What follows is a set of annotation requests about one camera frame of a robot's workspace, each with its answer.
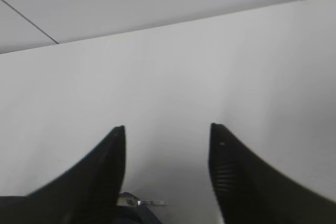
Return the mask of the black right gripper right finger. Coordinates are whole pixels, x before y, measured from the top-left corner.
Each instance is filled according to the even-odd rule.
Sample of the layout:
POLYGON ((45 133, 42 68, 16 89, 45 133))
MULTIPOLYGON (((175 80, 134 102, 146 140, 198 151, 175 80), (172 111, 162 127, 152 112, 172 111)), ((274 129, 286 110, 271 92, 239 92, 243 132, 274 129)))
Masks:
POLYGON ((335 223, 335 202, 282 174, 212 123, 208 170, 224 223, 335 223))

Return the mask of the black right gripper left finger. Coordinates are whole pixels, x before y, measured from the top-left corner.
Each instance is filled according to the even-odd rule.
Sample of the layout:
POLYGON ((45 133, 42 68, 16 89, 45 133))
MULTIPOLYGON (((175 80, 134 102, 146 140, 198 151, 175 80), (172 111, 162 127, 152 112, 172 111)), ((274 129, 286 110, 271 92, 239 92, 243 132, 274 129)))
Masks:
POLYGON ((125 173, 118 126, 75 166, 24 197, 1 197, 1 223, 113 223, 125 173))

